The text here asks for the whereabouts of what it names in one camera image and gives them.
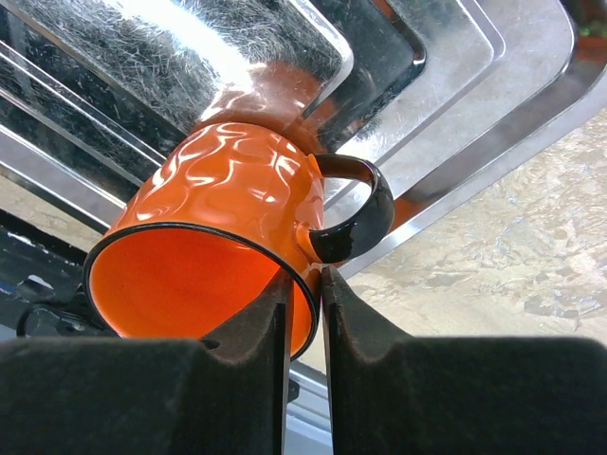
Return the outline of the orange translucent cup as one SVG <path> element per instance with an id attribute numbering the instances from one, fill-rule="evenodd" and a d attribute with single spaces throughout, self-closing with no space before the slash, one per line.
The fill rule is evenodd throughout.
<path id="1" fill-rule="evenodd" d="M 373 163 L 214 123 L 177 146 L 89 251 L 83 289 L 120 337 L 200 338 L 284 271 L 298 358 L 317 332 L 322 268 L 373 249 L 394 218 Z"/>

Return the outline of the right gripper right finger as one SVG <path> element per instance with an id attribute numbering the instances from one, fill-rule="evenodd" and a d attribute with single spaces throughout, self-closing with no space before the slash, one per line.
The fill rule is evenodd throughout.
<path id="1" fill-rule="evenodd" d="M 337 454 L 602 454 L 606 349 L 583 337 L 414 337 L 322 272 Z"/>

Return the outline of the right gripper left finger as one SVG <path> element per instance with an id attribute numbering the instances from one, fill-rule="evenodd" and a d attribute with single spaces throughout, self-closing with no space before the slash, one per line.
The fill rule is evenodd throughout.
<path id="1" fill-rule="evenodd" d="M 274 276 L 198 339 L 1 346 L 5 454 L 280 454 L 293 281 Z"/>

